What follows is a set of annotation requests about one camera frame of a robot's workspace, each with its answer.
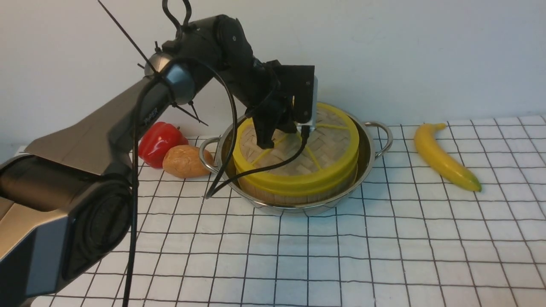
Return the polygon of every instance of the robotic arm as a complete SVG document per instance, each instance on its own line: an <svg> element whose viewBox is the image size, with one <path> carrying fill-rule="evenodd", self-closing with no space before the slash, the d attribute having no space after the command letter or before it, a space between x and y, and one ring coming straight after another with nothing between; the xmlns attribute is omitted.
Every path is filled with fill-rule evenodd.
<svg viewBox="0 0 546 307"><path fill-rule="evenodd" d="M147 64L140 81L91 115L36 139L27 155L0 166L3 306L60 291L127 234L132 113L144 88L151 86L140 109L139 138L168 106L192 102L218 76L253 118L261 148L273 147L275 129L314 127L314 66L261 62L237 19L219 15L189 23L156 48L149 64L153 69ZM168 84L151 85L154 70Z"/></svg>

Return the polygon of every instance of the pot handle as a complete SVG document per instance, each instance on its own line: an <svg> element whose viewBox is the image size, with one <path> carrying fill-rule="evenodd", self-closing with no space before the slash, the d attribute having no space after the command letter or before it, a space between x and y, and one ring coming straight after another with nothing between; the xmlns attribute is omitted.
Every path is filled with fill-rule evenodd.
<svg viewBox="0 0 546 307"><path fill-rule="evenodd" d="M393 145L394 138L393 138L392 131L390 130L390 128L387 125L385 125L382 122L378 122L378 121L365 122L364 126L381 128L383 131L385 131L387 133L387 143L385 144L385 146L383 146L383 148L381 148L381 150L379 150L376 153L375 159L383 156L387 151L389 151L390 147Z"/></svg>
<svg viewBox="0 0 546 307"><path fill-rule="evenodd" d="M207 160L205 159L205 148L209 146L212 143L218 143L220 142L219 137L210 138L205 140L201 146L199 147L199 159L201 160L201 163L211 172L217 174L218 169L214 165L210 165Z"/></svg>

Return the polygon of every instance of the fake vegetable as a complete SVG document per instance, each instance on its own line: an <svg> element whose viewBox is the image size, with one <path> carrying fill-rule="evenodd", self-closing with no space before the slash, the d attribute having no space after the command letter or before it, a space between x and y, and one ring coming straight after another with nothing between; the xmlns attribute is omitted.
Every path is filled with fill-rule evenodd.
<svg viewBox="0 0 546 307"><path fill-rule="evenodd" d="M213 164L212 155L205 150L205 159ZM208 175L199 159L199 148L190 145L180 145L171 148L163 160L165 172L178 178L195 178Z"/></svg>
<svg viewBox="0 0 546 307"><path fill-rule="evenodd" d="M163 159L169 149L187 144L188 140L175 126L166 122L156 122L142 137L138 156L149 166L162 168Z"/></svg>
<svg viewBox="0 0 546 307"><path fill-rule="evenodd" d="M446 124L425 123L417 128L413 141L423 160L451 183L469 190L480 192L482 185L470 170L448 155L436 142L434 134L445 129Z"/></svg>

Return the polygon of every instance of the bamboo steamer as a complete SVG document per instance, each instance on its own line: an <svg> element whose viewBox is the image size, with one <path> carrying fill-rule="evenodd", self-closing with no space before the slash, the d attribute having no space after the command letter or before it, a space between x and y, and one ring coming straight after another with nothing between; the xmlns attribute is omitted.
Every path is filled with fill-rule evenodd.
<svg viewBox="0 0 546 307"><path fill-rule="evenodd" d="M236 172L270 166L292 157L301 135L276 130L275 148L256 145L252 119L238 128L233 161ZM304 152L288 165L239 179L241 189L262 201L278 205L319 202L350 187L357 175L359 133L351 118L338 108L317 104L317 125Z"/></svg>

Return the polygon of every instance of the white grid tablecloth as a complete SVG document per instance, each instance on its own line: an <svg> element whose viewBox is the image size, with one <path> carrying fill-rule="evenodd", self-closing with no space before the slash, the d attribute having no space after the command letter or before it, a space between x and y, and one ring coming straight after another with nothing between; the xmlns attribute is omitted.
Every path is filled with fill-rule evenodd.
<svg viewBox="0 0 546 307"><path fill-rule="evenodd" d="M204 200L210 178L141 167L131 306L545 306L544 117L450 122L437 134L481 193L427 167L416 128L391 127L393 146L361 188L309 218L265 215L229 188ZM385 136L371 132L378 150ZM33 307L121 306L128 248L126 236Z"/></svg>

